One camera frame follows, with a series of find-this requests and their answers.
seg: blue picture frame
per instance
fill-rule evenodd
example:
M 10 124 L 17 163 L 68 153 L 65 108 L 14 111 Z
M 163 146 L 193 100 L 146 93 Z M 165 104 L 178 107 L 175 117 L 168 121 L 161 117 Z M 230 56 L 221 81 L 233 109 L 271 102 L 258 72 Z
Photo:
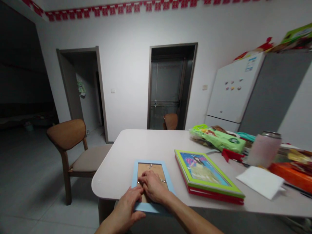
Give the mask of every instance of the blue picture frame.
M 156 160 L 135 160 L 134 162 L 134 168 L 133 168 L 133 178 L 132 178 L 132 184 L 131 187 L 134 188 L 137 186 L 137 171 L 139 163 L 146 163 L 146 164 L 158 164 L 161 165 L 163 168 L 163 173 L 166 179 L 166 183 L 168 186 L 169 191 L 171 191 L 173 194 L 175 193 L 175 190 L 173 188 L 173 184 L 171 182 L 166 164 L 164 161 L 156 161 Z M 134 210 L 136 211 L 143 211 L 148 213 L 154 213 L 159 215 L 168 215 L 169 213 L 167 210 L 160 204 L 156 203 L 143 203 L 143 202 L 136 202 Z

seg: framed photo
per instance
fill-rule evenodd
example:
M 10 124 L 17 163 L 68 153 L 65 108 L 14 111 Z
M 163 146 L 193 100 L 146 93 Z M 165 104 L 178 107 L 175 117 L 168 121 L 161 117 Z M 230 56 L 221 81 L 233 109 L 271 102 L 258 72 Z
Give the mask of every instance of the framed photo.
M 152 170 L 154 173 L 157 173 L 160 177 L 163 186 L 169 191 L 171 191 L 173 194 L 176 194 L 164 161 L 135 160 L 131 184 L 132 188 L 141 186 L 138 183 L 137 179 L 139 176 L 142 175 L 144 171 L 148 170 Z M 145 194 L 142 195 L 142 202 L 136 203 L 135 210 L 161 215 L 169 214 L 162 205 L 154 203 Z
M 206 154 L 175 150 L 175 155 L 187 186 L 245 198 L 239 188 Z

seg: glass door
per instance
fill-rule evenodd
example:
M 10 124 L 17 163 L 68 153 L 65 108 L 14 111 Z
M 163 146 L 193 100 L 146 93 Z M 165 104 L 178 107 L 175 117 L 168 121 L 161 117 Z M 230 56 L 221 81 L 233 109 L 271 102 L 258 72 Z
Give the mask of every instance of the glass door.
M 163 129 L 164 115 L 179 113 L 183 60 L 152 61 L 151 69 L 149 128 Z

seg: packaging bag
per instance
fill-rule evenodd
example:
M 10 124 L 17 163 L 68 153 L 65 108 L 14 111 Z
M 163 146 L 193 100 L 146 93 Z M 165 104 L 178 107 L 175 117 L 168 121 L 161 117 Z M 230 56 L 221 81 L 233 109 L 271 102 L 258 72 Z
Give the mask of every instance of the packaging bag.
M 190 134 L 205 139 L 218 150 L 229 149 L 235 153 L 241 153 L 246 141 L 229 134 L 214 130 L 205 124 L 196 125 L 189 130 Z

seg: pink thermos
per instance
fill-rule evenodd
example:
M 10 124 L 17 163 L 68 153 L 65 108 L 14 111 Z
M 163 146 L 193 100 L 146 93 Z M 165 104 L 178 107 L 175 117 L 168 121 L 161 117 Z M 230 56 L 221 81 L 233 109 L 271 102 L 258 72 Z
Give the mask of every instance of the pink thermos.
M 258 134 L 249 152 L 247 163 L 252 166 L 268 168 L 274 160 L 282 143 L 279 133 L 264 131 Z

